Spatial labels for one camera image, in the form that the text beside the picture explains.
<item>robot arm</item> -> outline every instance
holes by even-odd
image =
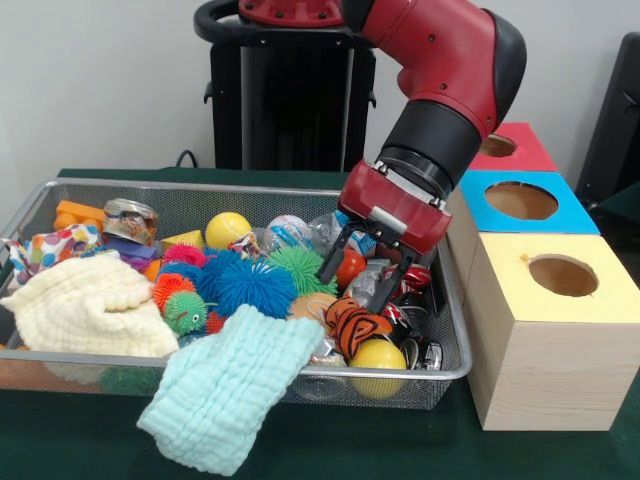
[[[467,0],[343,0],[347,25],[403,69],[409,98],[372,164],[349,175],[338,208],[350,222],[318,276],[332,278],[353,231],[402,252],[369,304],[379,312],[411,263],[444,236],[445,199],[504,119],[520,87],[526,47],[517,29]]]

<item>light blue towel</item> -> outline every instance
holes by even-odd
[[[171,356],[138,427],[165,457],[233,475],[323,335],[314,320],[278,320],[242,305],[219,334]]]

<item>wooden box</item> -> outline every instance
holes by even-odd
[[[640,364],[640,292],[597,235],[481,233],[463,311],[485,430],[608,430]]]
[[[557,167],[527,123],[503,123],[490,135],[470,170],[555,172]]]
[[[448,231],[464,298],[478,232],[595,234],[565,180],[553,172],[468,171],[448,200]]]

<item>cream towel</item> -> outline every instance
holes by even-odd
[[[162,357],[178,343],[151,298],[152,284],[108,255],[72,258],[0,304],[32,350]]]

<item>green table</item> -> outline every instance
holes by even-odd
[[[61,176],[338,188],[339,174],[63,170]],[[135,427],[149,399],[0,392],[2,479],[211,478]],[[640,382],[607,433],[482,432],[469,387],[432,412],[277,405],[238,479],[640,478]]]

